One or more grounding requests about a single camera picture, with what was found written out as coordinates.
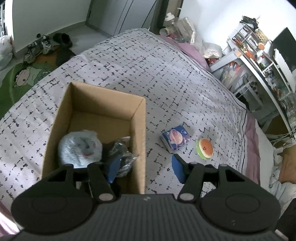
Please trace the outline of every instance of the toy burger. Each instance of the toy burger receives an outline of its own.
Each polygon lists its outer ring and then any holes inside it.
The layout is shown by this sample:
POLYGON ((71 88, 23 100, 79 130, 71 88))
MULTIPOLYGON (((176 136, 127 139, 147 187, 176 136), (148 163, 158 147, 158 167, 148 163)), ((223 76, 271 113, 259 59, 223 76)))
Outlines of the toy burger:
POLYGON ((199 141, 196 142, 196 151, 200 158, 204 160, 211 159, 213 155, 212 143, 205 138, 199 139, 199 141))

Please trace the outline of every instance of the bedsheet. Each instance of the bedsheet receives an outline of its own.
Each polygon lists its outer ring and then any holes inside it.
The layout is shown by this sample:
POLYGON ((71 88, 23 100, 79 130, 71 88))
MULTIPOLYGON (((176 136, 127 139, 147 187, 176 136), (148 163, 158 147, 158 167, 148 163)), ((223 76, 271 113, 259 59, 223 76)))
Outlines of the bedsheet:
MULTIPOLYGON (((183 124, 195 131, 179 154, 187 162, 244 174, 247 163, 245 106, 198 63, 144 29, 128 30, 73 57, 38 82, 0 120, 0 201, 13 199, 41 176, 46 142, 69 82, 81 81, 146 98, 146 192, 178 193, 168 153, 159 136, 183 124), (211 160, 196 153, 209 139, 211 160)), ((213 188, 205 183, 203 195, 213 188)))

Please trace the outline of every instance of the green rug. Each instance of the green rug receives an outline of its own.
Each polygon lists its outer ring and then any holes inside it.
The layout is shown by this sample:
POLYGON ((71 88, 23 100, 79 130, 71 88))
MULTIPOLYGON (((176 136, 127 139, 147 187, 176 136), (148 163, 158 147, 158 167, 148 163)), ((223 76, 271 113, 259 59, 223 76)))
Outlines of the green rug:
POLYGON ((6 74, 0 87, 0 120, 38 81, 75 56, 69 49, 56 49, 48 55, 39 55, 29 66, 17 64, 6 74))

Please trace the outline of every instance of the cardboard box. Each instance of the cardboard box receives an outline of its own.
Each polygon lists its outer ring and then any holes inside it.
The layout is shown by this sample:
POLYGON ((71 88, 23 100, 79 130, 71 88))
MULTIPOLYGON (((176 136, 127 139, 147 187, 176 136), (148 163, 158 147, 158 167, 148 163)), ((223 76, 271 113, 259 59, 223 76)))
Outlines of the cardboard box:
POLYGON ((131 172, 119 179, 123 193, 145 192, 145 98, 80 82, 71 82, 60 103, 47 142, 42 177, 58 168, 57 147, 71 131, 91 130, 102 143, 130 136, 131 152, 139 155, 131 172))

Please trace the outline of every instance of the screw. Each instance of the screw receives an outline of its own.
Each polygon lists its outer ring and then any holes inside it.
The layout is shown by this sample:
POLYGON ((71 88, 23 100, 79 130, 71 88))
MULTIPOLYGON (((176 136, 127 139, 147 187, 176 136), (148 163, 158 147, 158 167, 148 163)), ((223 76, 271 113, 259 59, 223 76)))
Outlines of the screw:
POLYGON ((194 196, 191 193, 182 193, 180 195, 180 199, 182 199, 183 201, 191 201, 194 199, 194 196))
POLYGON ((101 201, 111 201, 113 199, 113 195, 111 193, 102 193, 99 196, 101 201))

